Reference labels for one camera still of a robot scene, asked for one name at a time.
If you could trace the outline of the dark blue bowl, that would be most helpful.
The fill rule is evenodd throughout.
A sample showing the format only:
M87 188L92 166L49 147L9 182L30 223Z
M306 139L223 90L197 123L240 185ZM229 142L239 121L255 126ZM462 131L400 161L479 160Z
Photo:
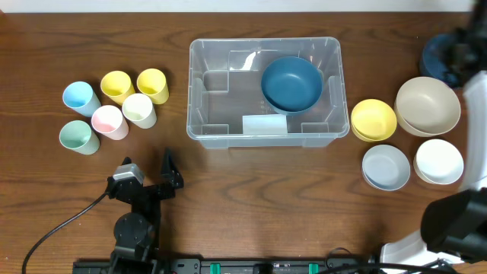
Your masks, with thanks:
M300 115L320 100L323 76L306 59L285 56L272 61L264 69L261 90L266 103L276 113Z
M421 75L440 80L450 88L460 87L459 42L457 33L443 33L432 37L422 50L419 61Z

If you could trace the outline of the large beige bowl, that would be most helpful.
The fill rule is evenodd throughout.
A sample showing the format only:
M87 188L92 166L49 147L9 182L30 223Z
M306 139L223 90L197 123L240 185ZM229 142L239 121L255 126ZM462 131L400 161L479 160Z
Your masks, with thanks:
M394 111L399 125L419 137L432 137L451 131L459 122L458 96L444 82L416 77L399 89Z

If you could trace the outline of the white bowl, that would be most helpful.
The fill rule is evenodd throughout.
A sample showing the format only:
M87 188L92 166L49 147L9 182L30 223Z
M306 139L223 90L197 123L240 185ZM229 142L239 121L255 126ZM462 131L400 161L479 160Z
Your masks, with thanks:
M419 146L413 167L425 182L448 185L460 179L464 162L454 145L442 139L430 139Z

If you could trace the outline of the yellow bowl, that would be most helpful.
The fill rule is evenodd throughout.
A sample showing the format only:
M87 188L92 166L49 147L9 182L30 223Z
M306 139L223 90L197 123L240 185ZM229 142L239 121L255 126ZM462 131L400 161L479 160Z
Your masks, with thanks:
M355 105L350 116L353 133L365 142L380 142L391 137L397 128L393 108L377 99L367 99Z

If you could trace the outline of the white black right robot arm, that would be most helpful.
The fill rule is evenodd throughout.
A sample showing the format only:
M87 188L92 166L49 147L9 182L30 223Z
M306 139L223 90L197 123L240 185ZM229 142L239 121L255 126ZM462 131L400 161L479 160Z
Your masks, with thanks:
M431 38L419 68L463 89L466 173L458 193L428 205L417 232L382 246L370 273L452 273L454 264L486 259L486 3L475 2L467 27Z

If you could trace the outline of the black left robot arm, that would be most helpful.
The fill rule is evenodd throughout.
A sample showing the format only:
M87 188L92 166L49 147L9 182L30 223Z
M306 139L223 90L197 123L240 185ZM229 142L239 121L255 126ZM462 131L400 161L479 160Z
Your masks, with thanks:
M162 182L144 186L144 178L129 157L107 178L108 197L131 205L131 212L121 216L113 230L116 244L109 273L170 272L170 261L159 256L161 201L174 198L176 190L184 187L170 149L164 151Z

